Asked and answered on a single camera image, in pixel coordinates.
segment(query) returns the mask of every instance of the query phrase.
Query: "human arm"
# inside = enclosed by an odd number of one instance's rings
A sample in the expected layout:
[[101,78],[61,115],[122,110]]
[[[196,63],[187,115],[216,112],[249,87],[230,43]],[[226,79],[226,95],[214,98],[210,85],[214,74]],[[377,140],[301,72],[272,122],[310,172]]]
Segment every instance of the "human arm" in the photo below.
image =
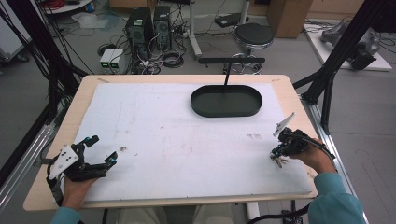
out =
[[96,179],[82,182],[73,182],[69,178],[64,179],[64,200],[53,217],[51,224],[76,224],[81,218],[78,210],[84,203],[85,195]]
[[328,155],[309,144],[304,152],[290,157],[303,161],[318,173],[314,179],[318,197],[309,206],[309,223],[365,223],[361,203],[346,192]]

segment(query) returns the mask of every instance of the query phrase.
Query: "black stool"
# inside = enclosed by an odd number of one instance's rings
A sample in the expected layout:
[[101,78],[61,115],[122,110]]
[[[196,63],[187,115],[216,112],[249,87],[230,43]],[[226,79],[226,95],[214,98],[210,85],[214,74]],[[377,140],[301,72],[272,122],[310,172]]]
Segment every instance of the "black stool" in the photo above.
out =
[[[262,26],[258,23],[246,23],[236,27],[234,32],[234,37],[236,42],[240,43],[242,47],[246,49],[245,53],[237,53],[233,56],[233,58],[256,58],[251,53],[254,49],[265,49],[271,46],[274,41],[274,35],[271,31],[271,28],[268,26]],[[253,73],[259,74],[262,70],[262,65],[251,64],[251,63],[243,63],[243,64],[234,64],[232,69],[242,74],[248,68]]]

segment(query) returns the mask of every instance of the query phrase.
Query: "teal sleeve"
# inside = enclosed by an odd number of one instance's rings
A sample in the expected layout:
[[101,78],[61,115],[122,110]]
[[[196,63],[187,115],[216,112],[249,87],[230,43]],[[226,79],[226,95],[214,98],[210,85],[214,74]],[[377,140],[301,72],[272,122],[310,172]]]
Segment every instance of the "teal sleeve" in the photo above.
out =
[[53,217],[51,224],[77,224],[81,215],[74,209],[60,207]]
[[365,223],[361,203],[346,192],[339,174],[323,173],[315,177],[314,182],[318,197],[309,206],[310,224]]

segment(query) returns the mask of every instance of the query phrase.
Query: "black oval tray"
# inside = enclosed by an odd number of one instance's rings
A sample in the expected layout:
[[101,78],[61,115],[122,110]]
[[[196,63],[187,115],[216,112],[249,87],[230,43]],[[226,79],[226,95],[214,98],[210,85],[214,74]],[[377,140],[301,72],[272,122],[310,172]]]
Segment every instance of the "black oval tray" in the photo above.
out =
[[260,111],[262,96],[245,85],[209,85],[192,93],[191,107],[207,118],[248,117]]

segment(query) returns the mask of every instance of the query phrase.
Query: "wrist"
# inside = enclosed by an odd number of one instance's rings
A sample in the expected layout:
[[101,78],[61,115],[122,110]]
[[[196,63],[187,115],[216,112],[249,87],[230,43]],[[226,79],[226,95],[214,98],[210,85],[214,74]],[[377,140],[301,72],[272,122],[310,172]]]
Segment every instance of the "wrist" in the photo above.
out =
[[85,194],[64,195],[63,207],[68,207],[78,211],[84,202]]
[[337,170],[335,170],[335,167],[332,165],[331,162],[319,163],[312,168],[318,173],[318,175],[322,173],[337,173]]

